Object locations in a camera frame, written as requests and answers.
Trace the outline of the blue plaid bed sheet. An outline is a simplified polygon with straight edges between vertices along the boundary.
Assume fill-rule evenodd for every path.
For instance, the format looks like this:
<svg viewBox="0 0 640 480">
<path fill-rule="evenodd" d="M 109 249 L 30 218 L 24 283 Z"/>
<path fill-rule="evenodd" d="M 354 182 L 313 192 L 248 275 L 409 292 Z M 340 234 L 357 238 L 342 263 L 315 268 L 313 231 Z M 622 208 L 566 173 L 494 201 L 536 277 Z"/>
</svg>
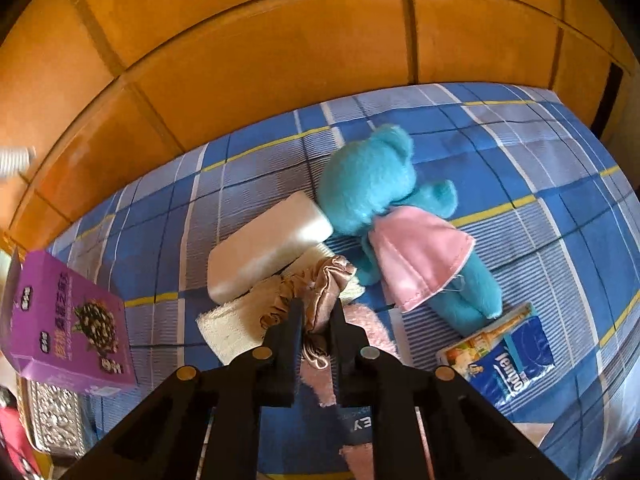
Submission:
<svg viewBox="0 0 640 480">
<path fill-rule="evenodd" d="M 452 181 L 508 306 L 530 302 L 554 367 L 506 404 L 546 424 L 542 450 L 594 478 L 639 421 L 639 202 L 613 157 L 548 90 L 424 84 L 293 110 L 205 143 L 130 182 L 50 246 L 124 300 L 137 387 L 88 396 L 89 440 L 178 366 L 216 367 L 196 319 L 212 302 L 210 250 L 289 195 L 317 188 L 330 155 L 392 124 L 420 181 Z"/>
</svg>

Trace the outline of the blue teddy bear pink dress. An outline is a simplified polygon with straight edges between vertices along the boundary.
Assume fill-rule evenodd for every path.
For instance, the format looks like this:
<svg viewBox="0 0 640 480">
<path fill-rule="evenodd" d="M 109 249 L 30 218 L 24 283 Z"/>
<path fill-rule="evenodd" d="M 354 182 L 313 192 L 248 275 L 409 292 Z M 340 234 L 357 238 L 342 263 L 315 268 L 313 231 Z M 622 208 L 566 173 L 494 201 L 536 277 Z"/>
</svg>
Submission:
<svg viewBox="0 0 640 480">
<path fill-rule="evenodd" d="M 358 238 L 361 284 L 382 284 L 402 312 L 427 304 L 469 336 L 502 315 L 501 288 L 475 238 L 449 221 L 458 206 L 454 182 L 419 183 L 413 154 L 403 128 L 376 128 L 331 155 L 318 204 L 335 233 Z"/>
</svg>

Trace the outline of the white foam block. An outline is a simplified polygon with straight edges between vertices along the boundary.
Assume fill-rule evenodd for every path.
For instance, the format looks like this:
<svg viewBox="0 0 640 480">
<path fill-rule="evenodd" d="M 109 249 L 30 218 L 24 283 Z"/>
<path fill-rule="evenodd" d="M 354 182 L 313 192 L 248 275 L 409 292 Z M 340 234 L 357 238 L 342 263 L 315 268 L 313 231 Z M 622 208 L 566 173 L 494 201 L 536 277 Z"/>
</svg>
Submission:
<svg viewBox="0 0 640 480">
<path fill-rule="evenodd" d="M 209 298 L 224 304 L 242 296 L 332 233 L 329 219 L 306 193 L 288 196 L 210 251 Z"/>
</svg>

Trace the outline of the cream towel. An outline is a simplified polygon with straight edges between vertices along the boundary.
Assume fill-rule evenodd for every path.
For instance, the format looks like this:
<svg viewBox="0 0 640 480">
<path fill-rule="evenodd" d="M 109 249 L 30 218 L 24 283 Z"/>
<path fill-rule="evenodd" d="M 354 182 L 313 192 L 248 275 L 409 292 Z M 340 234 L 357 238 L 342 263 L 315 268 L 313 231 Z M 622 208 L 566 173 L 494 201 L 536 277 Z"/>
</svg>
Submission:
<svg viewBox="0 0 640 480">
<path fill-rule="evenodd" d="M 335 256 L 329 247 L 319 244 L 308 249 L 279 274 L 256 284 L 247 294 L 201 314 L 196 319 L 206 344 L 221 363 L 261 344 L 266 330 L 260 317 L 273 306 L 283 275 L 306 269 L 323 257 Z"/>
</svg>

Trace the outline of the blue Tempo tissue pack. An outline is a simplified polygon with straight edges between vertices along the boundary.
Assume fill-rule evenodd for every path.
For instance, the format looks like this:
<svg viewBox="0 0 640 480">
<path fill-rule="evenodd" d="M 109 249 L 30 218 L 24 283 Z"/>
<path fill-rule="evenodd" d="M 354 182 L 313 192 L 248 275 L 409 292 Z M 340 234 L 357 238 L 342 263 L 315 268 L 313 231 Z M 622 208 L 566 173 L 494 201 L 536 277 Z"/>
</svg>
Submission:
<svg viewBox="0 0 640 480">
<path fill-rule="evenodd" d="M 529 302 L 436 353 L 496 408 L 519 396 L 554 367 L 540 317 Z"/>
</svg>

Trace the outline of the beige satin scrunchie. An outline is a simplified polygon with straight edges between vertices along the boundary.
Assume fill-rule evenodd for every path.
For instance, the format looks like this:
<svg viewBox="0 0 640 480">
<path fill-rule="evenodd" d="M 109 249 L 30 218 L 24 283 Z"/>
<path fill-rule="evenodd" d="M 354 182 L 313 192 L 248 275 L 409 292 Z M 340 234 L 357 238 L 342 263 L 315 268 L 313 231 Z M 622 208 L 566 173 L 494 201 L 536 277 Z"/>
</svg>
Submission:
<svg viewBox="0 0 640 480">
<path fill-rule="evenodd" d="M 356 271 L 344 256 L 335 255 L 283 275 L 273 306 L 260 317 L 260 326 L 268 330 L 286 321 L 292 302 L 300 300 L 304 310 L 303 360 L 324 370 L 329 366 L 329 353 L 323 332 L 337 300 L 350 304 L 364 293 Z"/>
</svg>

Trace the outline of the pink fluffy sock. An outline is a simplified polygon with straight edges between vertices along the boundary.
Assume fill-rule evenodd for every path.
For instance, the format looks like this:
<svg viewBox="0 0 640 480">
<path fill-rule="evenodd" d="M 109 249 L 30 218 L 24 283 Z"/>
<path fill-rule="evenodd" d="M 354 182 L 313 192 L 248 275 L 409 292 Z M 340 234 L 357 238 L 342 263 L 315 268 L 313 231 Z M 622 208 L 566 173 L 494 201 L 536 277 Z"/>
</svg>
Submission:
<svg viewBox="0 0 640 480">
<path fill-rule="evenodd" d="M 329 353 L 318 364 L 303 359 L 302 382 L 311 388 L 322 410 L 336 419 L 342 443 L 338 455 L 357 479 L 374 477 L 371 409 L 364 387 L 370 379 L 364 374 L 364 355 L 375 359 L 386 353 L 393 358 L 398 350 L 378 315 L 365 304 L 348 304 L 340 314 L 331 315 L 328 327 Z"/>
</svg>

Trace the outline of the purple snack box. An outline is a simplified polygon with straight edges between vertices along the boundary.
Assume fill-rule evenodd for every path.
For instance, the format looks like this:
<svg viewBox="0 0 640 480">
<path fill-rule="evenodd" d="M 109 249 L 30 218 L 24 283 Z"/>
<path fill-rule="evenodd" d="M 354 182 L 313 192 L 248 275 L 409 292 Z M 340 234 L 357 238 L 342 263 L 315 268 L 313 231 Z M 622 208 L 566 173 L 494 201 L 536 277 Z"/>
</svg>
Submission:
<svg viewBox="0 0 640 480">
<path fill-rule="evenodd" d="M 1 352 L 21 377 L 77 393 L 137 385 L 122 300 L 43 250 L 11 258 Z"/>
</svg>

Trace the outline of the silver embossed tissue box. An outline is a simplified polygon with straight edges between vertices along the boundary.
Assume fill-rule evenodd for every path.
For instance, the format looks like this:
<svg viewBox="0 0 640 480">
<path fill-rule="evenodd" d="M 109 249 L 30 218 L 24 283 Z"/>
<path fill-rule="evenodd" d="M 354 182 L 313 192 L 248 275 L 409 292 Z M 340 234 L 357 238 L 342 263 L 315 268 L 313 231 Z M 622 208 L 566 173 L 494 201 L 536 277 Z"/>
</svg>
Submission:
<svg viewBox="0 0 640 480">
<path fill-rule="evenodd" d="M 80 457 L 86 452 L 77 393 L 23 379 L 24 421 L 36 450 L 55 456 Z"/>
</svg>

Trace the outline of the wooden headboard panel wall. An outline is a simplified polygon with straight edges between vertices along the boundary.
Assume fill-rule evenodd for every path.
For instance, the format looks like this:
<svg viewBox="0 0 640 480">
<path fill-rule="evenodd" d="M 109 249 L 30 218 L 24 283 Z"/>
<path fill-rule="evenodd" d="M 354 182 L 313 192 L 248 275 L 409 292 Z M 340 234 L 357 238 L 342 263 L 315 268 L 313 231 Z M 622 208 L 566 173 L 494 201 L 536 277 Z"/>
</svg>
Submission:
<svg viewBox="0 0 640 480">
<path fill-rule="evenodd" d="M 46 246 L 107 196 L 253 122 L 361 91 L 489 81 L 594 121 L 639 50 L 603 0 L 16 0 L 1 13 L 1 238 Z"/>
</svg>

